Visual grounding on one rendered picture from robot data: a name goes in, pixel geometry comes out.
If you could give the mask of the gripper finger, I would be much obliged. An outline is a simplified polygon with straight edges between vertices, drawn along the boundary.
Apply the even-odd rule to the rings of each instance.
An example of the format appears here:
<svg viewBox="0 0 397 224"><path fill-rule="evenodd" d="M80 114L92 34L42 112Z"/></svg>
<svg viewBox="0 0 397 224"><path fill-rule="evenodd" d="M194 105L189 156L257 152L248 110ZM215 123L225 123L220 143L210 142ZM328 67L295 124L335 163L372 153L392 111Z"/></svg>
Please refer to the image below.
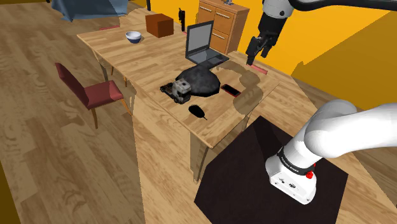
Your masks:
<svg viewBox="0 0 397 224"><path fill-rule="evenodd" d="M261 52L261 56L265 58L268 55L268 52L270 49L277 43L276 38L269 38L267 39L267 42L265 43L263 50Z"/></svg>
<svg viewBox="0 0 397 224"><path fill-rule="evenodd" d="M252 37L249 45L246 50L246 55L247 55L247 62L246 64L251 66L253 64L253 61L256 57L256 55L263 49L263 43L264 40L261 36L258 37Z"/></svg>

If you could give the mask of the wooden chest of drawers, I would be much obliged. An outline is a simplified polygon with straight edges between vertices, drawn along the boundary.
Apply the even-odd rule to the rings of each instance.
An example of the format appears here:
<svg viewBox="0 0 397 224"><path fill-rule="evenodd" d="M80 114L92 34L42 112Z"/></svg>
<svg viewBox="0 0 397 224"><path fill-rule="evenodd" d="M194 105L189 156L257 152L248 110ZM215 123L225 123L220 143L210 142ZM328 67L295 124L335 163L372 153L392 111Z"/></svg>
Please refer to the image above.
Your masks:
<svg viewBox="0 0 397 224"><path fill-rule="evenodd" d="M200 0L197 22L214 21L210 47L224 54L238 49L249 8L222 0Z"/></svg>

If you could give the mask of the red and black phone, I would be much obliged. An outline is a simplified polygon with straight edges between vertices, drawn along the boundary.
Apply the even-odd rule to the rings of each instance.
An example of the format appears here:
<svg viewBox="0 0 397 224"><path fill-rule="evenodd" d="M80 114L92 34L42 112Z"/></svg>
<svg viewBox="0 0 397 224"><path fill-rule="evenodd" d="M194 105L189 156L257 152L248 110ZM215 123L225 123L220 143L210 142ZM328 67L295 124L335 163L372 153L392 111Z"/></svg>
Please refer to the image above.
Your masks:
<svg viewBox="0 0 397 224"><path fill-rule="evenodd" d="M230 95L237 97L241 94L240 91L238 91L237 89L233 88L232 86L228 85L228 84L224 84L221 86L221 89L226 91L227 93L229 93Z"/></svg>

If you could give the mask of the grey open laptop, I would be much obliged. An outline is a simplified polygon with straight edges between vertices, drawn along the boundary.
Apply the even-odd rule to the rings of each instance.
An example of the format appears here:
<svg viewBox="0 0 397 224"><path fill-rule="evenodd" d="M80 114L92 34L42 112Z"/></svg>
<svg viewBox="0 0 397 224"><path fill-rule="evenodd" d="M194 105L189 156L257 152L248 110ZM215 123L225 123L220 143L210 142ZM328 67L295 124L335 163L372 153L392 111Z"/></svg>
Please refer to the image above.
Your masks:
<svg viewBox="0 0 397 224"><path fill-rule="evenodd" d="M226 36L213 30L214 21L187 27L185 58L208 69L229 58L221 52L226 48Z"/></svg>

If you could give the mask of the dark grey rock lump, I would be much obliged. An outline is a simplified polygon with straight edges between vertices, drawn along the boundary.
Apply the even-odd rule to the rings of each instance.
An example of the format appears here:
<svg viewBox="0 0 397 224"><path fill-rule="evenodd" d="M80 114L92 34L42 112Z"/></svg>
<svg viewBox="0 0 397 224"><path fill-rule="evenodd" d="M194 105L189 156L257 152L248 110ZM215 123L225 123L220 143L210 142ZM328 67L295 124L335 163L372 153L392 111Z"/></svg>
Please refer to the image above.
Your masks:
<svg viewBox="0 0 397 224"><path fill-rule="evenodd" d="M191 95L210 97L219 93L220 81L208 68L196 65L184 70L176 80L185 79L191 86Z"/></svg>

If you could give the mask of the grey toy truck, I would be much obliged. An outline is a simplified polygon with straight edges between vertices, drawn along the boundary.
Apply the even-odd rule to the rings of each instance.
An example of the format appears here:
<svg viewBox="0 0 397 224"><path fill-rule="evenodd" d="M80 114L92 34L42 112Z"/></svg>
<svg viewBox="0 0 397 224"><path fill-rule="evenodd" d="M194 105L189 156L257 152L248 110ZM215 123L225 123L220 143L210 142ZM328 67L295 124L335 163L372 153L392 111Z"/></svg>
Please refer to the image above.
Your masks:
<svg viewBox="0 0 397 224"><path fill-rule="evenodd" d="M186 103L191 97L191 86L184 78L161 86L160 91L167 94L178 104Z"/></svg>

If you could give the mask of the black brush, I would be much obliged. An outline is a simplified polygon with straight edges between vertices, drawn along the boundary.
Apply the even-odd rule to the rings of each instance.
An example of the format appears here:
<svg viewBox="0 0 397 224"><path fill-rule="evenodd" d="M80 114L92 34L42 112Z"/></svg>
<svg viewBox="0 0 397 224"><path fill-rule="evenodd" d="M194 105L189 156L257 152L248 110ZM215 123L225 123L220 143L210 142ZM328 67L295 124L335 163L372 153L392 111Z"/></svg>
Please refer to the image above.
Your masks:
<svg viewBox="0 0 397 224"><path fill-rule="evenodd" d="M205 117L205 113L202 110L202 108L196 104L189 106L188 111L195 115L197 118L204 118L206 120Z"/></svg>

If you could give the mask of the brown box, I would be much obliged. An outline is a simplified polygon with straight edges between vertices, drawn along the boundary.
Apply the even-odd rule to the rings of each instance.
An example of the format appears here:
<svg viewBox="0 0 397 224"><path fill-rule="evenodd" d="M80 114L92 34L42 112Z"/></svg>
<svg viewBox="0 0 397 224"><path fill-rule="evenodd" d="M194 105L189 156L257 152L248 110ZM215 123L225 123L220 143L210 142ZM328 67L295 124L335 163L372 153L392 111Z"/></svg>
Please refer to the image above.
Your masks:
<svg viewBox="0 0 397 224"><path fill-rule="evenodd" d="M146 15L146 30L157 38L174 34L174 20L162 13Z"/></svg>

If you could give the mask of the wooden table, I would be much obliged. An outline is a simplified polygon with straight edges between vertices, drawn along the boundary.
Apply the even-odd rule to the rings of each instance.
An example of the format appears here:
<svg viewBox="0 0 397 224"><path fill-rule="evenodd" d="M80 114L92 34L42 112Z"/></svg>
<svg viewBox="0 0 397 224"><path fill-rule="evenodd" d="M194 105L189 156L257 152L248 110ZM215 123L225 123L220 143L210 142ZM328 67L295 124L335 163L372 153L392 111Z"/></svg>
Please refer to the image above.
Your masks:
<svg viewBox="0 0 397 224"><path fill-rule="evenodd" d="M119 28L81 33L78 38L96 57L102 57L126 77L138 92L147 95L189 130L190 166L194 181L198 181L204 172L208 151L219 149L227 135L242 132L254 108L279 82L252 71L231 56L228 62L212 71L221 83L239 90L238 97L220 90L210 97L192 97L185 104L175 103L160 87L194 65L185 58L186 35L178 24L174 24L174 34L170 36L157 38L148 33L144 23L148 13L143 8L135 9L120 17ZM125 36L128 31L140 32L140 42L131 43ZM206 120L188 111L194 104L202 108Z"/></svg>

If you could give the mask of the white and blue bowl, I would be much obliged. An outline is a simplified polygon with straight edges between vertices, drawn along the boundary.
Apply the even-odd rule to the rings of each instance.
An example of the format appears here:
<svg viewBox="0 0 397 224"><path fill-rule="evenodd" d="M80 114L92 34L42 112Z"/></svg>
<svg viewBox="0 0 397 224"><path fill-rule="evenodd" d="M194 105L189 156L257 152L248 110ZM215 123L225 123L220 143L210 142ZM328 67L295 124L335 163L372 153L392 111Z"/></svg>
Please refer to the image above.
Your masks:
<svg viewBox="0 0 397 224"><path fill-rule="evenodd" d="M142 38L141 33L137 31L128 31L125 36L133 44L139 43Z"/></svg>

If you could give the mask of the blue covered sofa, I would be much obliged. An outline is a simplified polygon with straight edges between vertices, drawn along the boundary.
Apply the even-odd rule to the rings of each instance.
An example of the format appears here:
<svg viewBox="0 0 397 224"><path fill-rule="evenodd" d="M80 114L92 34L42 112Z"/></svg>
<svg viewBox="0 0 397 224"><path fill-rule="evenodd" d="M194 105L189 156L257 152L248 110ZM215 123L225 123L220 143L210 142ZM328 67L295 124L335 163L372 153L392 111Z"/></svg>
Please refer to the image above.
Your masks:
<svg viewBox="0 0 397 224"><path fill-rule="evenodd" d="M119 17L127 14L129 0L52 0L51 7L63 20Z"/></svg>

